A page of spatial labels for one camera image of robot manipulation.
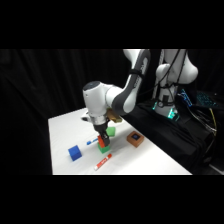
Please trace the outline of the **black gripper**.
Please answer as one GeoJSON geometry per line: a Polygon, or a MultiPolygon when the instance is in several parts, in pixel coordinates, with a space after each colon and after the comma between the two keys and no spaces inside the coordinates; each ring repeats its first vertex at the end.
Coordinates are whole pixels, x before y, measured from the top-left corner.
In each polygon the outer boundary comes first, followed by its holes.
{"type": "Polygon", "coordinates": [[[98,141],[103,141],[105,147],[110,144],[110,139],[106,132],[107,128],[108,125],[106,123],[101,125],[94,125],[94,129],[99,133],[99,135],[97,136],[98,141]]]}

